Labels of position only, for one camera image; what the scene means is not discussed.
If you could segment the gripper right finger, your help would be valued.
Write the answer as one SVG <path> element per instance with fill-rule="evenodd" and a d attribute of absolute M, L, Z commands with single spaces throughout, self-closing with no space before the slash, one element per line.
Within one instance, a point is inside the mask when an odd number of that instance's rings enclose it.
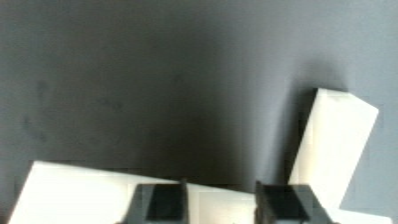
<path fill-rule="evenodd" d="M 334 224 L 308 185 L 256 182 L 254 224 Z"/>

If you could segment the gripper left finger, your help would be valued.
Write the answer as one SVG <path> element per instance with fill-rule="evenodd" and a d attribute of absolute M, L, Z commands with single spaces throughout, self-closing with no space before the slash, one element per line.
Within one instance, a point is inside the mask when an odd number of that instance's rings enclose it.
<path fill-rule="evenodd" d="M 190 224 L 185 181 L 137 185 L 123 224 Z"/>

